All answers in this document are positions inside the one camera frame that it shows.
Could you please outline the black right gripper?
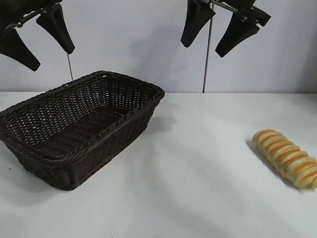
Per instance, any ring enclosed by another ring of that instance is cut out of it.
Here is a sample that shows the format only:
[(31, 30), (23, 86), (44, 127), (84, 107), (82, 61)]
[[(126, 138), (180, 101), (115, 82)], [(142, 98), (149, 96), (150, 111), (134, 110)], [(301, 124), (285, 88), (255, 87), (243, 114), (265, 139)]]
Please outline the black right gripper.
[(254, 6), (255, 0), (187, 0), (186, 20), (181, 36), (184, 47), (190, 47), (200, 30), (213, 18), (211, 3), (231, 11), (229, 25), (215, 52), (222, 58), (242, 41), (258, 33), (257, 24), (265, 26), (271, 16)]

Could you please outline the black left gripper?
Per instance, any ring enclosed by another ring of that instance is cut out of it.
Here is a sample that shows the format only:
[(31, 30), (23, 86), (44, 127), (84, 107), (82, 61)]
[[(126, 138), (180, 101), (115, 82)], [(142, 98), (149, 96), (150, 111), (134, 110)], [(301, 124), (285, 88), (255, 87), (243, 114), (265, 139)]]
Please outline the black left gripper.
[(1, 0), (0, 1), (0, 53), (16, 60), (32, 71), (36, 71), (40, 62), (29, 51), (15, 29), (6, 31), (9, 25), (17, 23), (33, 11), (47, 8), (36, 19), (68, 54), (75, 46), (67, 30), (60, 0)]

